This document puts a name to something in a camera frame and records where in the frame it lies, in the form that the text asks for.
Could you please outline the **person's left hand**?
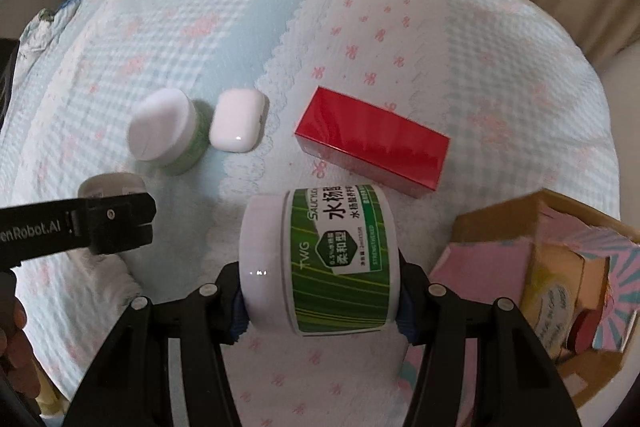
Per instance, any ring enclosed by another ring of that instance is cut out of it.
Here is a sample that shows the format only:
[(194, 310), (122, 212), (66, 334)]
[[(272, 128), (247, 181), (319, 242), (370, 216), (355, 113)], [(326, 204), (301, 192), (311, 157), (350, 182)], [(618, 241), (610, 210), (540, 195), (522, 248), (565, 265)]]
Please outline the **person's left hand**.
[(13, 303), (13, 322), (15, 332), (12, 335), (8, 336), (5, 331), (1, 331), (1, 358), (8, 363), (6, 377), (16, 392), (22, 393), (27, 399), (36, 399), (41, 386), (32, 344), (24, 332), (27, 324), (26, 312), (17, 298), (14, 298)]

